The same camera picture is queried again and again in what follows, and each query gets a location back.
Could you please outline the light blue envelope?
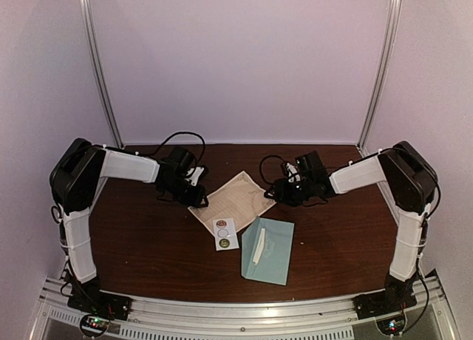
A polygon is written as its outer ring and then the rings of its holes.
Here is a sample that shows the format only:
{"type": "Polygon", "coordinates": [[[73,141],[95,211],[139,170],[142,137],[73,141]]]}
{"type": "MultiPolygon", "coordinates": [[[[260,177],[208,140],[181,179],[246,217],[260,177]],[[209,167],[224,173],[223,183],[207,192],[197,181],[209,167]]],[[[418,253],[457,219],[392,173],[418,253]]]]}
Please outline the light blue envelope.
{"type": "Polygon", "coordinates": [[[294,224],[257,217],[242,234],[241,275],[245,279],[274,285],[287,284],[294,224]],[[265,249],[257,265],[252,262],[259,232],[265,232],[265,249]]]}

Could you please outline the white letter paper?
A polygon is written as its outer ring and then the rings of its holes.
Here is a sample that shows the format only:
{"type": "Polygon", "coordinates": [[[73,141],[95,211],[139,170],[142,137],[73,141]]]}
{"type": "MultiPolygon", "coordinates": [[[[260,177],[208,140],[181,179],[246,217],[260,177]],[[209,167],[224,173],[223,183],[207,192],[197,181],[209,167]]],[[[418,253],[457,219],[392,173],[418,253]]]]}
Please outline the white letter paper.
{"type": "Polygon", "coordinates": [[[265,228],[262,228],[260,230],[259,236],[258,236],[258,239],[257,239],[257,244],[256,244],[256,247],[254,248],[252,262],[255,265],[257,265],[259,263],[262,252],[265,249],[265,232],[266,232],[265,228]]]}

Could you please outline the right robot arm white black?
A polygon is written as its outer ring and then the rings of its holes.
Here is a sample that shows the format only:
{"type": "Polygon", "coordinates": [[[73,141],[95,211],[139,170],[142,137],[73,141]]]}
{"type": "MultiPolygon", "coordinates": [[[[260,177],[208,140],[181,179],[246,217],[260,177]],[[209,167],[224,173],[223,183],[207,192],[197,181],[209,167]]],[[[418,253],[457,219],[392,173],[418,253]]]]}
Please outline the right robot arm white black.
{"type": "Polygon", "coordinates": [[[429,219],[440,203],[438,175],[432,166],[403,140],[332,172],[316,151],[297,157],[294,163],[283,160],[282,169],[283,176],[269,183],[264,196],[291,207],[302,206],[312,198],[327,203],[330,198],[378,183],[388,185],[398,232],[378,303],[385,311],[396,310],[420,276],[418,260],[426,244],[429,219]]]}

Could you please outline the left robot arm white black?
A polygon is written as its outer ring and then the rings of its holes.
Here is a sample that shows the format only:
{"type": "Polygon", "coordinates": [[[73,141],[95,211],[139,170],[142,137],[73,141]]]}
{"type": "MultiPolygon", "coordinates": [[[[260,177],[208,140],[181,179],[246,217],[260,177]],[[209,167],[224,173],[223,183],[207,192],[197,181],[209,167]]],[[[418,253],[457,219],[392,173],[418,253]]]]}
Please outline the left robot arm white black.
{"type": "Polygon", "coordinates": [[[175,147],[160,160],[138,153],[75,139],[50,175],[55,207],[59,210],[64,249],[69,257],[74,294],[90,313],[106,307],[92,257],[89,215],[103,178],[134,180],[155,185],[161,193],[186,207],[208,206],[200,181],[206,166],[183,147],[175,147]]]}

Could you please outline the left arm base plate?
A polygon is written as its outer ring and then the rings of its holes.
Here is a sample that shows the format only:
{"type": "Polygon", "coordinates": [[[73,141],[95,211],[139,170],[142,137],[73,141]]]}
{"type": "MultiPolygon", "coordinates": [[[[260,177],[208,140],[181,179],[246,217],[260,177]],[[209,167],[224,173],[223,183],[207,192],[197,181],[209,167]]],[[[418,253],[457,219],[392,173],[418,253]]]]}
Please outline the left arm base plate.
{"type": "Polygon", "coordinates": [[[104,292],[99,293],[99,300],[96,302],[92,302],[78,293],[72,294],[67,301],[68,307],[80,310],[83,313],[121,321],[128,319],[131,303],[132,300],[129,297],[104,292]]]}

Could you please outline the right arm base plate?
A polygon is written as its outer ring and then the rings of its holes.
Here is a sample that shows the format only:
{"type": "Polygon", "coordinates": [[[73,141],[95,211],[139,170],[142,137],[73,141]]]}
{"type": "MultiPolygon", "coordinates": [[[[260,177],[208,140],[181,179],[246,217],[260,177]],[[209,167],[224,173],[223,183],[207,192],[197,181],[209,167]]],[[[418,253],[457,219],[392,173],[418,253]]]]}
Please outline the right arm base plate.
{"type": "Polygon", "coordinates": [[[359,320],[384,316],[390,313],[399,313],[408,307],[414,307],[417,300],[414,296],[407,296],[404,300],[388,302],[385,292],[364,293],[353,299],[355,311],[359,320]]]}

